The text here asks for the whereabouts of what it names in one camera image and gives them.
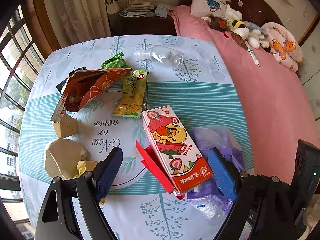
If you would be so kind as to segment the purple plastic bag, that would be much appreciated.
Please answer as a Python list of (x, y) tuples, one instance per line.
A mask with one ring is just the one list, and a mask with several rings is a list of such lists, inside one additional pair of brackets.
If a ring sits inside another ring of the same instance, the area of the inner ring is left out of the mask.
[[(194, 140), (203, 157), (216, 147), (238, 171), (244, 171), (242, 147), (226, 126), (203, 126), (193, 128)], [(208, 220), (226, 217), (233, 202), (225, 196), (216, 177), (208, 179), (187, 193), (187, 202), (199, 210)]]

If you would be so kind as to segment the yellow paper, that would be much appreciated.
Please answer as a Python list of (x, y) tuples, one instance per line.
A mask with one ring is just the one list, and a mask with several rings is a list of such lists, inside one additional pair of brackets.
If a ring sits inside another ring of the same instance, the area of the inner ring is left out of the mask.
[(90, 160), (79, 161), (76, 167), (78, 173), (73, 177), (73, 179), (79, 178), (83, 173), (87, 171), (93, 171), (97, 166), (97, 164), (98, 164), (97, 161), (90, 161)]

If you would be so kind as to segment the brown paper ball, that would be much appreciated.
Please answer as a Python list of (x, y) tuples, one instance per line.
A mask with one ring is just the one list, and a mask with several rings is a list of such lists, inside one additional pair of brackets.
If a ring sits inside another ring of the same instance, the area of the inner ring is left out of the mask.
[(87, 157), (87, 150), (71, 139), (56, 139), (45, 147), (44, 168), (50, 178), (73, 179), (77, 164)]

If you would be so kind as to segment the brown paper piece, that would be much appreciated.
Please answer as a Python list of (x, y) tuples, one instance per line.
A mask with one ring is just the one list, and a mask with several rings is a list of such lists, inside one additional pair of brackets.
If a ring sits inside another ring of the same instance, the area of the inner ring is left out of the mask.
[(53, 128), (59, 139), (76, 135), (78, 132), (78, 121), (65, 114), (59, 122), (53, 122)]

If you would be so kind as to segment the strawberry duck carton box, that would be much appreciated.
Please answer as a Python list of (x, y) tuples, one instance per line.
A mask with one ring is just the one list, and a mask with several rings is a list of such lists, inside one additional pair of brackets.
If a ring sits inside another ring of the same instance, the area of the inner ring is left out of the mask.
[(214, 175), (209, 164), (170, 106), (141, 113), (150, 146), (136, 142), (142, 164), (179, 200)]

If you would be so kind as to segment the green yellow cracker wrapper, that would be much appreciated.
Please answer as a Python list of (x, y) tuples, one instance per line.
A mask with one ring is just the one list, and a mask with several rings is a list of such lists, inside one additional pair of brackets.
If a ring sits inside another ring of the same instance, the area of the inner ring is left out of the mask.
[(123, 97), (113, 114), (120, 117), (140, 118), (147, 88), (147, 70), (139, 69), (130, 72), (122, 79)]

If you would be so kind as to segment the orange brown snack bag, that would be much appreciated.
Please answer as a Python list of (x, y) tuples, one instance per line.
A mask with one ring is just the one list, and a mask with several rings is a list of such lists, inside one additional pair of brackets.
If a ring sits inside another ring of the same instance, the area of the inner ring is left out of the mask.
[(131, 68), (125, 67), (75, 71), (67, 79), (51, 120), (59, 122), (67, 111), (78, 112), (86, 103), (128, 76), (130, 72)]

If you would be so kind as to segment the clear plastic bottle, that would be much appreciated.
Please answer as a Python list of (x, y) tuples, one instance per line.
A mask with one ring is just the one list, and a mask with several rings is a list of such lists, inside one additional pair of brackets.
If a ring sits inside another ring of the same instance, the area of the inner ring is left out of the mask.
[(178, 68), (184, 61), (185, 54), (181, 51), (165, 47), (153, 46), (149, 50), (139, 50), (133, 55), (137, 63), (146, 70), (150, 70), (155, 64), (161, 64), (172, 69)]

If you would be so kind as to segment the pink bed sheet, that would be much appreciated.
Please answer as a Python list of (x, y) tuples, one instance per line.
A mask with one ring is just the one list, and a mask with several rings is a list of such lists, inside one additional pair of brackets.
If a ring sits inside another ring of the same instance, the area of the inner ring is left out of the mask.
[(298, 140), (319, 146), (313, 112), (296, 73), (262, 49), (255, 50), (260, 62), (256, 66), (231, 35), (192, 16), (189, 6), (178, 6), (170, 16), (179, 36), (212, 42), (218, 49), (244, 110), (255, 173), (291, 183)]

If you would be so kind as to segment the white marker pen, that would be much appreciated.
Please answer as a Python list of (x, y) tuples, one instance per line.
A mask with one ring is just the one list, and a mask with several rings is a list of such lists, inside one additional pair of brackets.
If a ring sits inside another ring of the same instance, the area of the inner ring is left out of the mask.
[(247, 47), (247, 50), (248, 50), (251, 58), (252, 58), (253, 61), (254, 61), (254, 64), (255, 64), (257, 67), (260, 67), (260, 62), (259, 62), (257, 56), (255, 55), (252, 47), (249, 45), (249, 43), (248, 43), (246, 40), (245, 40), (245, 45), (246, 45), (246, 47)]

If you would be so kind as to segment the dark wooden nightstand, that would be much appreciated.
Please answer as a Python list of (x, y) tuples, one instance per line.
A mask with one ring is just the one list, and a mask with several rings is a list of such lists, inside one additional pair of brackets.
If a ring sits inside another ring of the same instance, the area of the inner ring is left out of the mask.
[(174, 20), (168, 15), (161, 17), (123, 17), (120, 13), (109, 16), (112, 36), (123, 35), (173, 35), (177, 36)]

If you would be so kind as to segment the plush toy pile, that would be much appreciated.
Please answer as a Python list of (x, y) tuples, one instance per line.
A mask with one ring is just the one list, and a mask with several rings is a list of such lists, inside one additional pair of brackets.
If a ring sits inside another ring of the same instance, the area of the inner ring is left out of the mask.
[(222, 32), (226, 38), (229, 38), (227, 32), (230, 32), (235, 43), (244, 50), (249, 50), (251, 47), (254, 49), (263, 48), (266, 52), (271, 52), (271, 47), (266, 39), (267, 32), (254, 23), (243, 21), (242, 13), (232, 9), (229, 2), (227, 2), (224, 16), (217, 17), (208, 14), (201, 19), (206, 21), (211, 29)]

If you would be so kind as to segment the stack of books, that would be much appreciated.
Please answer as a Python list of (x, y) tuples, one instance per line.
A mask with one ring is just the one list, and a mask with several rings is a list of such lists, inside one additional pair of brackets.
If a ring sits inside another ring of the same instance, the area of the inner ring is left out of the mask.
[(153, 12), (155, 12), (155, 5), (152, 1), (127, 0), (120, 16), (140, 17)]

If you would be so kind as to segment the white cartoon pillow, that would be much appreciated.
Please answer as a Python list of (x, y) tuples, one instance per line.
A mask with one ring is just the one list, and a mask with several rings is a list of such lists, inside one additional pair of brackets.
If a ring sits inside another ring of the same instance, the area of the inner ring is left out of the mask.
[(209, 14), (215, 17), (225, 16), (227, 2), (231, 0), (191, 0), (190, 14), (201, 18)]

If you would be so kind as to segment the window with dark frame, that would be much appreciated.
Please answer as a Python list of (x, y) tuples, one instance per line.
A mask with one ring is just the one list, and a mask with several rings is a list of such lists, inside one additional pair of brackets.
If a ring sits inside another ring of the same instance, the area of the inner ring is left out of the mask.
[(1, 201), (25, 239), (34, 239), (20, 187), (18, 151), (22, 120), (44, 63), (18, 7), (1, 32)]

